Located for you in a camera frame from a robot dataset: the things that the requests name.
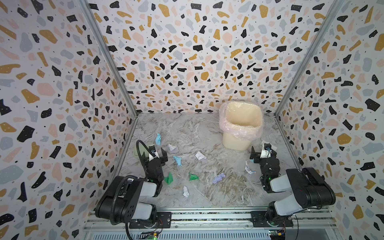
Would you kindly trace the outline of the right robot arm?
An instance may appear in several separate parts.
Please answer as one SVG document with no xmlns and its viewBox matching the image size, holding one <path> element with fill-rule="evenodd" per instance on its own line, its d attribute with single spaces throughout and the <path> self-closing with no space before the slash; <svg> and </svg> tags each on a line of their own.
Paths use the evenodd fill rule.
<svg viewBox="0 0 384 240">
<path fill-rule="evenodd" d="M 280 174 L 280 160 L 269 143 L 261 152 L 251 148 L 250 160 L 260 165 L 260 182 L 268 194 L 291 191 L 286 198 L 269 203 L 266 211 L 251 212 L 255 228 L 292 227 L 291 217 L 308 209 L 321 209 L 336 202 L 336 195 L 314 168 L 286 169 Z"/>
</svg>

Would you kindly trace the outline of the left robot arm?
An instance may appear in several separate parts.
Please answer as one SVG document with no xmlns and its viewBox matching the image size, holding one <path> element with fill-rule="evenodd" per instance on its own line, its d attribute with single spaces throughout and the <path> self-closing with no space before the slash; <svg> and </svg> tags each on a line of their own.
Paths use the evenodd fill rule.
<svg viewBox="0 0 384 240">
<path fill-rule="evenodd" d="M 95 208 L 97 218 L 110 221 L 112 225 L 130 224 L 133 228 L 155 228 L 170 213 L 158 213 L 154 204 L 141 202 L 142 198 L 157 197 L 165 179 L 163 166 L 168 161 L 167 152 L 155 147 L 143 153 L 139 159 L 144 166 L 146 177 L 116 176 Z"/>
</svg>

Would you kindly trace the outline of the green dustpan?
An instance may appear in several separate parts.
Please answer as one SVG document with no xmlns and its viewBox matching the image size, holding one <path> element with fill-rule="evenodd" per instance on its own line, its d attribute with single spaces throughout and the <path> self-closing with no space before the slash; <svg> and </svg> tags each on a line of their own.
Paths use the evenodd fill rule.
<svg viewBox="0 0 384 240">
<path fill-rule="evenodd" d="M 137 148 L 137 146 L 134 145 L 134 156 L 139 157 L 139 154 L 145 155 L 145 158 L 149 156 L 149 152 L 146 150 L 146 148 L 142 144 L 139 144 L 139 148 Z"/>
</svg>

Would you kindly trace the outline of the white printed scrap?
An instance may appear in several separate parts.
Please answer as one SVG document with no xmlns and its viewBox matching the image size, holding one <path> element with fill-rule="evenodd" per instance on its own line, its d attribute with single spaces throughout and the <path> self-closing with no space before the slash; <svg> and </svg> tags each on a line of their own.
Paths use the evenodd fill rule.
<svg viewBox="0 0 384 240">
<path fill-rule="evenodd" d="M 253 170 L 250 168 L 248 162 L 245 163 L 245 171 L 246 171 L 248 174 L 250 174 L 250 175 L 253 175 L 253 174 L 255 173 L 255 171 L 253 171 Z"/>
</svg>

